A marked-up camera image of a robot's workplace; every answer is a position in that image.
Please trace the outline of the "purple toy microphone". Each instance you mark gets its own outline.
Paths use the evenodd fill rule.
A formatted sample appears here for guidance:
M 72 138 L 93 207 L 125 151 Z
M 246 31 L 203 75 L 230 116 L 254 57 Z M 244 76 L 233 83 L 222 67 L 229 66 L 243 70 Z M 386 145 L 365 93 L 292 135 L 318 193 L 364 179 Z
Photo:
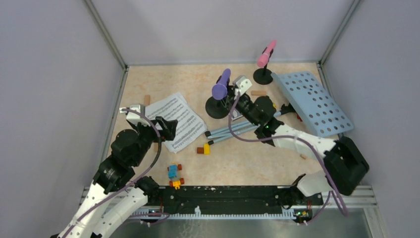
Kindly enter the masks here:
M 227 96 L 228 85 L 229 85 L 229 82 L 230 82 L 230 76 L 231 76 L 231 70 L 229 68 L 226 68 L 222 72 L 222 75 L 220 76 L 220 79 L 212 87 L 211 93 L 212 93 L 212 97 L 215 100 L 222 100 L 224 97 Z

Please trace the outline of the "black microphone stand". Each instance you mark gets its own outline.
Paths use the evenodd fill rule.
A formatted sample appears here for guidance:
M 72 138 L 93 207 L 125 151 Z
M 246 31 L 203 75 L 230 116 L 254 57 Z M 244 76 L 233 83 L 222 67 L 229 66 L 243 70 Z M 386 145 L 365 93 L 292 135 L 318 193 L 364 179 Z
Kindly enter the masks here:
M 253 74 L 253 79 L 260 85 L 268 85 L 273 81 L 271 70 L 267 69 L 267 64 L 263 68 L 257 69 Z
M 222 119 L 229 114 L 229 110 L 221 105 L 221 100 L 215 100 L 212 96 L 207 99 L 205 110 L 213 119 Z

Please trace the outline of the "pink toy microphone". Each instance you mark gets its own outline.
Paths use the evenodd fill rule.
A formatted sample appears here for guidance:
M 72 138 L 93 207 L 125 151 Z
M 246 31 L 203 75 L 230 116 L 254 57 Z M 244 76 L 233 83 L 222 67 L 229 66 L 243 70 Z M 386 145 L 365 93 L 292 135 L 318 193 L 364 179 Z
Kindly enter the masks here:
M 257 60 L 258 67 L 264 67 L 268 64 L 269 59 L 271 57 L 271 52 L 274 50 L 276 43 L 277 43 L 276 40 L 272 40 L 268 44 L 268 46 L 265 48 L 265 50 L 263 51 L 263 53 L 260 55 L 260 57 Z

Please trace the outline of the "light blue music stand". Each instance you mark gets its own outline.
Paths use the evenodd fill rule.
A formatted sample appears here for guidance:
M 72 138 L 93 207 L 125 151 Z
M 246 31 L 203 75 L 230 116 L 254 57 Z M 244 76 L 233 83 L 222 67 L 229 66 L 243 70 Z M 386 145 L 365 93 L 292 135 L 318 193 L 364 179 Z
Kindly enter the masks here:
M 282 105 L 280 110 L 272 108 L 265 111 L 270 104 L 269 97 L 259 96 L 253 102 L 255 113 L 242 115 L 246 121 L 232 124 L 231 128 L 236 134 L 256 130 L 270 115 L 278 117 L 288 113 L 299 115 L 309 132 L 315 136 L 328 137 L 354 129 L 354 124 L 312 73 L 308 71 L 281 75 L 272 73 L 271 76 L 289 104 Z

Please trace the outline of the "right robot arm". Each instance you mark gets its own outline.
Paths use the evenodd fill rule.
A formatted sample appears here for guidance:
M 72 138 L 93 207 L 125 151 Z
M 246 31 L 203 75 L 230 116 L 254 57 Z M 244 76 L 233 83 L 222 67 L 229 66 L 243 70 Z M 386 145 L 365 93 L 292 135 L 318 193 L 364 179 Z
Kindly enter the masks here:
M 331 190 L 336 195 L 349 196 L 370 169 L 352 139 L 314 136 L 276 119 L 275 108 L 268 96 L 252 101 L 245 91 L 230 86 L 225 100 L 230 111 L 238 110 L 248 122 L 257 126 L 253 142 L 291 149 L 319 162 L 320 171 L 301 175 L 293 183 L 290 197 L 296 204 L 304 204 L 310 196 Z

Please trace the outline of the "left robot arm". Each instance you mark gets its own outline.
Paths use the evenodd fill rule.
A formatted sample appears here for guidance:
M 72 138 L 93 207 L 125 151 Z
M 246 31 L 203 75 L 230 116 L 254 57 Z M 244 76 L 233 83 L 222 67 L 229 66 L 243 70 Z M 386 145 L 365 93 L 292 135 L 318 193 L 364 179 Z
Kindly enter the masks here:
M 153 143 L 160 156 L 162 142 L 175 138 L 178 120 L 155 117 L 129 122 L 111 144 L 111 155 L 99 165 L 88 194 L 66 228 L 56 238 L 108 238 L 130 215 L 144 205 L 158 201 L 159 185 L 134 168 L 139 166 Z

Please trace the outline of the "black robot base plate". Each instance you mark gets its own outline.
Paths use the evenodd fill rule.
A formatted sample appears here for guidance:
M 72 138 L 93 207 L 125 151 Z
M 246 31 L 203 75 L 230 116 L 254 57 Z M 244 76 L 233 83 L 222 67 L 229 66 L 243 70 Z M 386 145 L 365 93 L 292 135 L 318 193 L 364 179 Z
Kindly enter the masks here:
M 323 205 L 320 193 L 305 197 L 289 186 L 170 186 L 148 188 L 148 206 L 175 215 L 281 214 L 287 208 Z

